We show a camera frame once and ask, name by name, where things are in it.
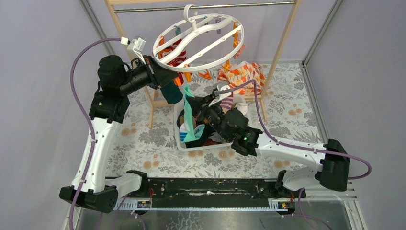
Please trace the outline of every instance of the orange and white fabric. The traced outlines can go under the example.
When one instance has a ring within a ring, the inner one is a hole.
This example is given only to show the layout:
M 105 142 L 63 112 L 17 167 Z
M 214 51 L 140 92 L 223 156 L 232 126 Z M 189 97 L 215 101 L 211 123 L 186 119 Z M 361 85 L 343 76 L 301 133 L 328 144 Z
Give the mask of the orange and white fabric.
M 262 86 L 265 85 L 265 76 L 262 68 L 258 63 L 241 62 L 240 64 L 231 65 L 230 71 L 220 68 L 218 72 L 218 81 L 226 81 L 230 88 L 235 88 L 251 79 L 257 81 L 257 94 L 261 92 Z M 249 84 L 234 91 L 240 95 L 254 95 L 254 85 Z

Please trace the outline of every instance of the laundry basket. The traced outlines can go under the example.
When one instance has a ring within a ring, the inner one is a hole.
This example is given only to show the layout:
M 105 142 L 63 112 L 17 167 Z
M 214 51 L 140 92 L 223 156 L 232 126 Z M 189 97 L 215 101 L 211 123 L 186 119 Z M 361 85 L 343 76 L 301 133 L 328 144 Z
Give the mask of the laundry basket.
M 234 94 L 234 103 L 245 103 L 245 99 L 241 95 L 236 95 Z M 232 142 L 230 143 L 224 143 L 224 144 L 217 144 L 217 145 L 209 145 L 209 146 L 201 146 L 201 147 L 194 147 L 194 148 L 187 148 L 185 143 L 180 142 L 180 133 L 179 133 L 179 128 L 176 125 L 176 121 L 178 120 L 179 114 L 183 110 L 183 100 L 176 103 L 174 106 L 174 112 L 173 112 L 173 125 L 175 128 L 175 139 L 176 139 L 176 146 L 180 151 L 188 152 L 188 151 L 196 151 L 196 150 L 206 150 L 206 149 L 213 149 L 213 148 L 220 148 L 220 147 L 227 147 L 231 146 Z M 245 115 L 246 118 L 248 118 L 248 125 L 252 126 L 251 124 L 251 116 L 249 115 L 249 111 Z

